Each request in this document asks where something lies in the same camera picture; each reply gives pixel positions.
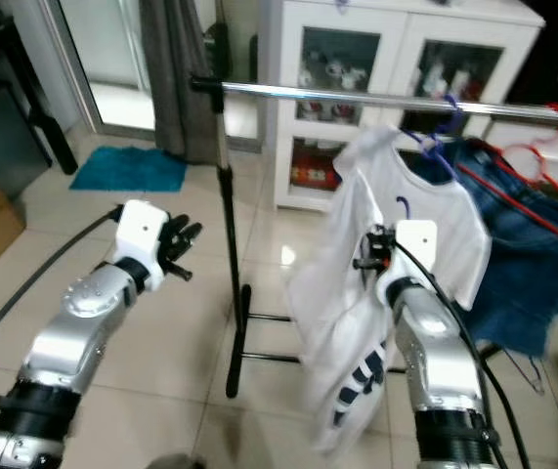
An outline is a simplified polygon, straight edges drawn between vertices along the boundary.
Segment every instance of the black metal stand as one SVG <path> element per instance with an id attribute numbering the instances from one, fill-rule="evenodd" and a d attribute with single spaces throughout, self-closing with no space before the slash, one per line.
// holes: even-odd
<path id="1" fill-rule="evenodd" d="M 243 359 L 267 360 L 271 362 L 300 363 L 297 357 L 289 355 L 259 354 L 245 352 L 246 330 L 248 320 L 276 320 L 280 322 L 291 322 L 287 316 L 256 315 L 250 313 L 250 299 L 252 287 L 249 284 L 241 286 L 239 283 L 239 260 L 237 257 L 236 242 L 236 220 L 233 207 L 233 169 L 228 163 L 227 136 L 224 130 L 224 89 L 222 82 L 216 78 L 192 77 L 192 89 L 207 93 L 211 97 L 212 109 L 218 119 L 218 148 L 220 152 L 220 164 L 218 165 L 218 181 L 224 207 L 224 217 L 227 232 L 227 244 L 229 249 L 229 263 L 231 265 L 231 286 L 233 289 L 233 310 L 236 317 L 236 335 L 231 352 L 231 365 L 227 377 L 227 397 L 232 399 L 237 396 L 239 390 L 239 376 L 241 374 L 241 362 Z M 483 354 L 488 359 L 499 349 L 489 348 Z M 404 369 L 391 368 L 391 373 L 405 373 Z"/>

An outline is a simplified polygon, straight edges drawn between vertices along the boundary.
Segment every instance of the black cable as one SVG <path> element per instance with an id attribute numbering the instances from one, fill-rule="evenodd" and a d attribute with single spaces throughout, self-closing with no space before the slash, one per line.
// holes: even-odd
<path id="1" fill-rule="evenodd" d="M 502 402 L 504 413 L 506 413 L 506 418 L 508 419 L 509 425 L 511 426 L 511 433 L 513 434 L 513 440 L 515 441 L 517 452 L 519 453 L 520 460 L 522 461 L 522 466 L 524 467 L 524 469 L 531 469 L 531 463 L 526 453 L 526 448 L 524 447 L 524 441 L 522 440 L 522 433 L 520 432 L 520 428 L 517 424 L 517 419 L 515 418 L 515 414 L 513 413 L 513 407 L 511 407 L 511 403 L 507 399 L 502 386 L 500 386 L 500 383 L 495 378 L 494 372 L 485 360 L 481 360 L 481 366 L 483 367 L 485 373 L 489 376 L 490 381 L 492 381 L 495 393 L 498 395 L 500 401 Z"/>
<path id="2" fill-rule="evenodd" d="M 35 271 L 31 277 L 29 277 L 25 283 L 21 285 L 16 293 L 3 305 L 0 309 L 0 321 L 3 320 L 5 316 L 10 312 L 16 303 L 22 298 L 22 296 L 28 291 L 28 289 L 39 280 L 42 275 L 48 271 L 48 269 L 60 258 L 62 257 L 69 248 L 76 244 L 83 237 L 91 233 L 97 227 L 102 225 L 107 220 L 118 221 L 120 214 L 122 213 L 122 205 L 118 205 L 116 208 L 108 212 L 106 215 L 102 216 L 95 222 L 93 222 L 89 227 L 82 230 L 80 233 L 76 234 L 70 241 L 60 247 L 57 252 L 55 252 L 51 257 L 49 257 L 44 264 L 42 264 L 37 271 Z"/>
<path id="3" fill-rule="evenodd" d="M 522 462 L 522 467 L 524 469 L 531 469 L 531 463 L 526 453 L 524 440 L 522 439 L 522 434 L 517 424 L 517 419 L 515 418 L 515 414 L 513 413 L 513 408 L 511 407 L 511 404 L 508 398 L 506 397 L 506 394 L 502 390 L 500 383 L 497 381 L 497 378 L 495 377 L 494 373 L 487 365 L 487 362 L 483 360 L 483 358 L 481 357 L 478 349 L 476 348 L 476 344 L 474 344 L 474 341 L 472 340 L 472 337 L 469 331 L 467 330 L 467 327 L 465 326 L 465 323 L 458 315 L 458 311 L 456 310 L 456 307 L 449 300 L 448 296 L 446 296 L 446 293 L 444 293 L 444 290 L 442 290 L 442 287 L 439 285 L 439 283 L 437 283 L 435 276 L 433 276 L 430 272 L 428 272 L 428 270 L 422 265 L 422 263 L 420 263 L 417 260 L 417 258 L 415 258 L 415 256 L 413 256 L 413 254 L 411 254 L 408 251 L 408 249 L 406 249 L 404 246 L 402 246 L 400 243 L 398 243 L 395 240 L 394 240 L 394 244 L 401 251 L 403 251 L 403 253 L 407 255 L 407 257 L 411 260 L 411 262 L 415 265 L 415 267 L 417 267 L 428 279 L 428 281 L 433 285 L 433 288 L 435 288 L 435 291 L 437 292 L 437 296 L 440 298 L 440 300 L 442 300 L 446 308 L 450 310 L 452 316 L 454 317 L 454 320 L 456 320 L 456 322 L 458 323 L 461 332 L 461 339 L 467 344 L 470 350 L 470 354 L 472 355 L 472 358 L 474 359 L 477 365 L 478 382 L 479 382 L 479 387 L 481 388 L 481 394 L 483 395 L 483 409 L 485 411 L 485 421 L 488 429 L 492 430 L 494 428 L 494 424 L 492 418 L 492 408 L 491 408 L 490 398 L 487 390 L 487 383 L 485 381 L 485 374 L 487 374 L 488 377 L 490 378 L 490 381 L 494 385 L 495 392 L 497 393 L 500 401 L 502 402 L 502 405 L 504 406 L 504 411 L 509 421 L 509 425 L 511 426 L 511 432 L 513 433 L 513 439 L 515 440 L 515 446 L 517 448 L 520 461 Z M 498 465 L 502 469 L 506 469 L 507 465 L 506 462 L 504 461 L 504 458 L 502 457 L 500 449 L 497 447 L 497 442 L 489 441 L 489 444 L 490 447 L 492 448 L 492 452 L 494 453 Z"/>

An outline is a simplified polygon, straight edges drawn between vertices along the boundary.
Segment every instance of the clothing rack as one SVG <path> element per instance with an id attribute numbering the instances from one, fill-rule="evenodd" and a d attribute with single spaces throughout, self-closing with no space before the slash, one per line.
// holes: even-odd
<path id="1" fill-rule="evenodd" d="M 252 287 L 249 284 L 240 285 L 236 244 L 236 222 L 233 207 L 233 170 L 228 160 L 227 136 L 224 125 L 224 96 L 226 93 L 239 93 L 263 98 L 291 99 L 307 101 L 332 101 L 350 104 L 361 104 L 380 107 L 399 107 L 406 110 L 421 110 L 430 112 L 450 112 L 454 108 L 446 101 L 436 101 L 422 98 L 410 98 L 393 95 L 375 95 L 367 93 L 345 93 L 334 91 L 306 90 L 286 86 L 258 85 L 250 83 L 221 82 L 214 78 L 193 77 L 192 88 L 199 92 L 208 93 L 211 97 L 212 109 L 216 114 L 218 131 L 218 181 L 224 204 L 229 261 L 231 265 L 231 283 L 233 289 L 233 306 L 236 317 L 236 334 L 231 365 L 227 377 L 227 397 L 234 398 L 239 389 L 239 375 L 243 359 L 268 360 L 273 362 L 298 363 L 297 357 L 275 354 L 261 354 L 246 352 L 246 330 L 248 320 L 277 320 L 290 322 L 291 318 L 277 315 L 261 315 L 250 313 L 250 298 Z M 484 116 L 510 117 L 535 122 L 558 123 L 558 112 L 550 107 L 540 106 L 506 106 L 482 103 L 457 103 L 458 107 L 468 114 Z M 483 359 L 488 359 L 499 351 L 497 346 L 491 346 L 483 351 Z"/>

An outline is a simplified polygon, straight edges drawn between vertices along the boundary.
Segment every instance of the glass cabinet door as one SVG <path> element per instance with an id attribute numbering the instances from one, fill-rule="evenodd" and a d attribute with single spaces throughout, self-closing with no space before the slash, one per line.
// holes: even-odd
<path id="1" fill-rule="evenodd" d="M 409 94 L 440 100 L 450 94 L 457 101 L 481 101 L 503 48 L 427 40 L 418 66 L 409 82 Z M 439 113 L 405 112 L 401 127 L 416 132 L 431 132 L 446 118 Z M 455 129 L 462 134 L 465 117 Z"/>
<path id="2" fill-rule="evenodd" d="M 504 100 L 537 35 L 531 26 L 425 15 L 411 15 L 407 28 L 391 94 L 442 99 L 448 93 L 483 103 Z M 384 109 L 381 120 L 428 133 L 449 118 Z M 456 134 L 480 137 L 488 125 L 486 117 L 465 117 Z M 414 147 L 408 138 L 406 147 Z"/>
<path id="3" fill-rule="evenodd" d="M 366 92 L 380 34 L 304 27 L 298 86 L 318 90 Z M 296 118 L 358 125 L 361 106 L 300 102 Z"/>
<path id="4" fill-rule="evenodd" d="M 285 1 L 280 84 L 318 90 L 385 93 L 389 88 L 408 15 L 329 2 Z M 292 128 L 311 124 L 373 125 L 379 109 L 327 102 L 282 107 Z"/>

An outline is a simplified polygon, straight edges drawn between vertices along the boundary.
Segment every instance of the red hanger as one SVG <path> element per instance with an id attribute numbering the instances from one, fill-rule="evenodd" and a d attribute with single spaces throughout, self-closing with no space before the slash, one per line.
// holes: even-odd
<path id="1" fill-rule="evenodd" d="M 553 108 L 554 110 L 556 110 L 558 112 L 558 104 L 549 104 L 549 107 Z M 494 159 L 495 164 L 502 169 L 503 171 L 505 171 L 506 173 L 518 178 L 520 181 L 523 181 L 525 184 L 528 184 L 530 186 L 535 185 L 536 183 L 538 183 L 541 179 L 544 179 L 545 181 L 547 181 L 552 187 L 554 187 L 557 191 L 558 191 L 558 182 L 555 181 L 548 173 L 546 170 L 546 161 L 545 161 L 545 157 L 541 154 L 541 152 L 537 149 L 536 145 L 540 144 L 540 145 L 545 145 L 545 144 L 550 144 L 555 142 L 556 140 L 558 140 L 558 131 L 557 133 L 552 136 L 549 137 L 547 139 L 534 139 L 533 141 L 531 141 L 529 144 L 515 144 L 515 145 L 510 145 L 508 147 L 506 147 L 505 149 L 499 149 L 496 147 L 493 147 L 489 144 L 486 143 L 482 143 L 483 147 L 485 147 L 486 149 L 489 149 L 491 151 L 493 151 L 496 154 L 496 158 Z M 517 171 L 515 171 L 515 169 L 513 169 L 504 159 L 504 154 L 509 150 L 509 149 L 527 149 L 529 150 L 537 159 L 538 165 L 539 165 L 539 174 L 538 177 L 535 179 L 528 179 L 525 178 L 524 176 L 522 176 L 521 174 L 519 174 Z M 515 200 L 513 197 L 507 195 L 506 193 L 504 193 L 503 191 L 499 190 L 498 188 L 496 188 L 495 186 L 493 186 L 492 184 L 490 184 L 489 182 L 485 181 L 484 179 L 482 179 L 480 176 L 478 176 L 477 174 L 475 174 L 474 172 L 472 172 L 470 169 L 468 169 L 467 167 L 463 166 L 463 165 L 459 165 L 459 170 L 466 173 L 467 175 L 471 176 L 473 179 L 475 179 L 477 182 L 479 182 L 480 184 L 482 184 L 483 186 L 487 187 L 490 191 L 497 193 L 499 196 L 501 196 L 502 198 L 504 198 L 508 203 L 510 203 L 511 205 L 515 206 L 516 208 L 518 208 L 520 211 L 524 212 L 526 215 L 528 215 L 530 218 L 532 218 L 534 221 L 536 221 L 538 224 L 542 225 L 543 227 L 547 228 L 548 230 L 552 231 L 553 233 L 558 235 L 558 228 L 555 227 L 554 225 L 552 225 L 550 222 L 548 222 L 547 220 L 544 220 L 543 218 L 541 218 L 540 216 L 538 216 L 535 212 L 533 212 L 532 210 L 530 210 L 529 208 L 525 207 L 524 205 L 522 205 L 520 202 L 518 202 L 517 200 Z"/>

